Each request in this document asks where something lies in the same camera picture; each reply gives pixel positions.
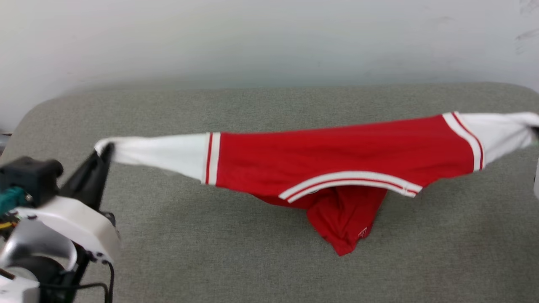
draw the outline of black cable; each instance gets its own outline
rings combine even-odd
[[[107,264],[108,268],[110,269],[110,284],[108,285],[108,298],[105,302],[112,303],[112,291],[114,288],[114,267],[112,266],[112,263],[110,263],[109,261],[105,261],[105,264]]]
[[[60,286],[60,285],[51,285],[51,284],[39,284],[39,288],[48,289],[48,290],[62,290],[62,291],[75,291],[75,290],[84,290],[87,288],[93,287],[103,287],[105,291],[105,303],[112,303],[112,295],[114,288],[114,267],[109,261],[103,261],[104,264],[108,265],[110,269],[110,284],[107,287],[105,283],[91,283],[85,285],[75,285],[75,286]]]
[[[45,290],[62,290],[62,291],[75,291],[75,290],[84,290],[87,288],[93,287],[103,287],[105,291],[105,303],[108,303],[109,288],[105,283],[91,283],[85,285],[75,285],[75,286],[60,286],[60,285],[50,285],[50,284],[39,284],[39,288]]]

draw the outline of white wall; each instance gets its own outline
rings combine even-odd
[[[539,0],[0,0],[2,130],[96,88],[481,80],[539,91]]]

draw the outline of gray table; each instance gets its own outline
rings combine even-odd
[[[54,158],[66,176],[109,136],[330,127],[461,112],[539,112],[518,86],[447,85],[101,92],[30,112],[1,162]],[[537,148],[415,199],[390,194],[374,229],[338,257],[305,212],[157,169],[112,166],[103,207],[123,256],[115,302],[538,302]],[[85,282],[107,281],[105,266]],[[98,290],[79,302],[101,302]]]

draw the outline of clothing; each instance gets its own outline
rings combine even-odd
[[[387,190],[481,170],[535,142],[539,116],[447,113],[429,118],[281,133],[110,138],[116,162],[173,170],[202,183],[307,209],[339,255],[366,237]]]

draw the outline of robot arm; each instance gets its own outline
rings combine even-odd
[[[100,205],[113,149],[94,152],[60,189],[63,168],[57,161],[23,157],[0,168],[0,192],[24,193],[2,218],[13,226],[2,229],[0,303],[70,303],[78,289],[88,287],[103,287],[105,302],[112,302],[120,237],[114,215],[101,212]],[[90,262],[110,267],[110,289],[103,283],[80,285]]]

